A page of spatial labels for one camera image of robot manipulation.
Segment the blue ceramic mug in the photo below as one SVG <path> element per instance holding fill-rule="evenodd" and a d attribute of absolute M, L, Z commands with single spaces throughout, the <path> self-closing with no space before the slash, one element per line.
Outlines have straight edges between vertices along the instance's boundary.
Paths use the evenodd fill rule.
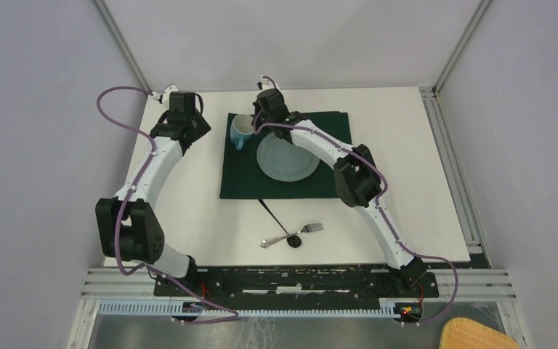
<path fill-rule="evenodd" d="M 254 117 L 246 114 L 238 114 L 232 119 L 230 125 L 230 142 L 240 151 L 254 134 Z"/>

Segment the teal ceramic dinner plate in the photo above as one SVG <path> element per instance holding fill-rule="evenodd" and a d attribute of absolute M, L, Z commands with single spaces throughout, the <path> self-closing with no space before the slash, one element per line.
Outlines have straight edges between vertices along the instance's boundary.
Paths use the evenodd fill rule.
<path fill-rule="evenodd" d="M 262 172 L 280 182 L 297 182 L 312 175 L 320 159 L 306 149 L 266 135 L 256 151 L 256 160 Z"/>

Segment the dark green cloth placemat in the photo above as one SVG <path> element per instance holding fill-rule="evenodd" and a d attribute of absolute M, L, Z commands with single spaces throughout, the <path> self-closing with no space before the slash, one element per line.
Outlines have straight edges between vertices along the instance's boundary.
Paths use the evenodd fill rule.
<path fill-rule="evenodd" d="M 222 180 L 219 197 L 222 199 L 303 199 L 338 198 L 334 185 L 333 170 L 326 164 L 307 178 L 296 182 L 281 182 L 267 176 L 259 167 L 256 151 L 262 139 L 272 132 L 267 128 L 254 135 L 237 150 L 230 141 L 230 125 L 237 114 L 229 113 L 226 123 L 226 139 L 222 164 Z M 305 113 L 323 131 L 344 143 L 352 143 L 349 114 L 339 111 Z"/>

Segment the silver fork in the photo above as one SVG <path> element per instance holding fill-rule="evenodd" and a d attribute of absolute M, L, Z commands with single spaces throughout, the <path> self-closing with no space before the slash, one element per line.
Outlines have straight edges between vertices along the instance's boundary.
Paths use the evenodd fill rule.
<path fill-rule="evenodd" d="M 313 232 L 317 232 L 317 231 L 321 231 L 324 230 L 324 227 L 321 223 L 310 223 L 305 225 L 303 228 L 301 228 L 300 230 L 298 230 L 295 233 L 289 233 L 288 235 L 285 236 L 280 236 L 280 237 L 275 237 L 275 238 L 270 238 L 270 239 L 264 239 L 261 241 L 260 243 L 260 247 L 261 248 L 268 248 L 282 240 L 286 240 L 288 238 L 294 237 L 294 236 L 298 236 L 299 234 L 302 233 L 313 233 Z"/>

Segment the black spoon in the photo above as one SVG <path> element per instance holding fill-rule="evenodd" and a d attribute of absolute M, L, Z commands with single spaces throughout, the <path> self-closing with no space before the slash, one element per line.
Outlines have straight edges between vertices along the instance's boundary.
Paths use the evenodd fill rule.
<path fill-rule="evenodd" d="M 295 248 L 295 249 L 299 248 L 302 245 L 302 240 L 298 236 L 288 237 L 289 232 L 281 224 L 281 222 L 278 220 L 278 218 L 272 213 L 272 211 L 270 210 L 268 205 L 266 205 L 266 203 L 262 199 L 259 199 L 258 202 L 265 209 L 265 211 L 271 216 L 271 218 L 277 223 L 277 225 L 280 227 L 280 229 L 284 232 L 284 234 L 286 235 L 287 244 L 292 248 Z"/>

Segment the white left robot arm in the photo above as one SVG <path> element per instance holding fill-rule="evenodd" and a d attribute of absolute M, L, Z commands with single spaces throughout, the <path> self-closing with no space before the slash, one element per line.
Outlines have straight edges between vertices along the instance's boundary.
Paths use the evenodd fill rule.
<path fill-rule="evenodd" d="M 155 126 L 144 132 L 111 118 L 102 109 L 102 92 L 96 101 L 100 114 L 118 127 L 145 138 L 148 149 L 141 162 L 110 198 L 101 198 L 95 213 L 105 256 L 116 260 L 128 276 L 140 268 L 172 277 L 171 285 L 184 296 L 200 284 L 195 259 L 178 252 L 166 242 L 154 208 L 172 169 L 190 146 L 211 127 L 203 117 L 203 99 L 196 92 L 168 88 L 164 93 L 147 92 L 162 110 Z"/>

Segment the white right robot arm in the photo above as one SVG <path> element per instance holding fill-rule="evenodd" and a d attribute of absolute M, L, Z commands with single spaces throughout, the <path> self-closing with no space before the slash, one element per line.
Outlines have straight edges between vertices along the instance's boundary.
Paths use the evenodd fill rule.
<path fill-rule="evenodd" d="M 333 170 L 337 196 L 365 220 L 382 248 L 386 264 L 393 273 L 392 291 L 412 295 L 426 273 L 421 257 L 412 251 L 393 221 L 382 196 L 389 186 L 376 168 L 365 145 L 344 143 L 315 125 L 297 111 L 290 111 L 279 89 L 261 91 L 253 102 L 256 133 L 268 128 L 275 136 L 303 148 Z"/>

